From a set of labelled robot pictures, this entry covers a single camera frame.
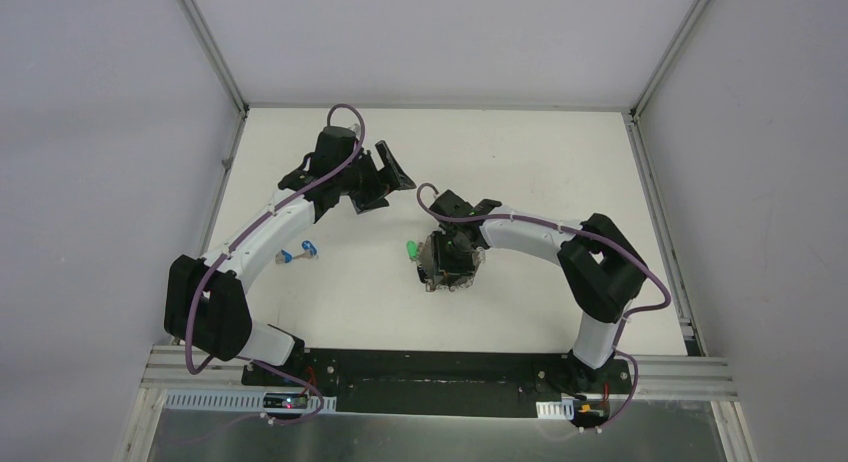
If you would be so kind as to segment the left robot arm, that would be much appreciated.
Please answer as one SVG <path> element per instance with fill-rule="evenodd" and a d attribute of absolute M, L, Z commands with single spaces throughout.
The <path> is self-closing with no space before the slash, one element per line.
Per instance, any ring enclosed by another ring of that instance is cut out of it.
<path fill-rule="evenodd" d="M 388 145 L 364 149 L 351 128 L 328 125 L 299 166 L 285 175 L 268 203 L 238 233 L 202 256 L 179 256 L 170 266 L 165 331 L 221 361 L 266 363 L 281 386 L 297 384 L 305 360 L 300 338 L 255 321 L 247 294 L 253 282 L 291 240 L 347 197 L 358 214 L 388 206 L 395 191 L 412 190 Z"/>

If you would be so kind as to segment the round metal keyring disc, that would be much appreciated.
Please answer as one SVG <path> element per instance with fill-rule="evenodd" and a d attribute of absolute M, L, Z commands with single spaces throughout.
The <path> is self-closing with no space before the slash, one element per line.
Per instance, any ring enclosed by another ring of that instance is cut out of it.
<path fill-rule="evenodd" d="M 418 244 L 414 261 L 427 292 L 456 291 L 473 284 L 485 262 L 485 251 L 459 244 L 447 234 L 434 231 Z"/>

